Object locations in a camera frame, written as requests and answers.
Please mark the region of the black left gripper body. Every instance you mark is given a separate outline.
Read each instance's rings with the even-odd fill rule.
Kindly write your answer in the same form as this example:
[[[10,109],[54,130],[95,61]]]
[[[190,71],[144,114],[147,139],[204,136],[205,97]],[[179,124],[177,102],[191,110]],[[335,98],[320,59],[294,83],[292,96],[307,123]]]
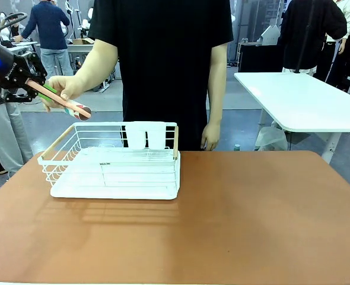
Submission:
[[[18,87],[18,54],[14,54],[0,44],[0,87]]]

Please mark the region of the person's right hand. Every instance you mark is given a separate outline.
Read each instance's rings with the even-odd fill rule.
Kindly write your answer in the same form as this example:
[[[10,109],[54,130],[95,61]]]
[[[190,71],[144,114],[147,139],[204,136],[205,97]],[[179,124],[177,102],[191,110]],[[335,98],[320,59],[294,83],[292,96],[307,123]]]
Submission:
[[[53,76],[46,81],[48,86],[57,91],[63,100],[76,99],[85,91],[84,81],[77,76]]]

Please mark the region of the person's left hand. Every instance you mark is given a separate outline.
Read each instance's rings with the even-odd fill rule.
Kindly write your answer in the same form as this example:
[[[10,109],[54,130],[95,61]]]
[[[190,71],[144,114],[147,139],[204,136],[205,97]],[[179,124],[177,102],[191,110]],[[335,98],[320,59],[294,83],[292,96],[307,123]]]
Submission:
[[[208,123],[203,130],[201,149],[213,151],[220,139],[221,124],[219,122]]]

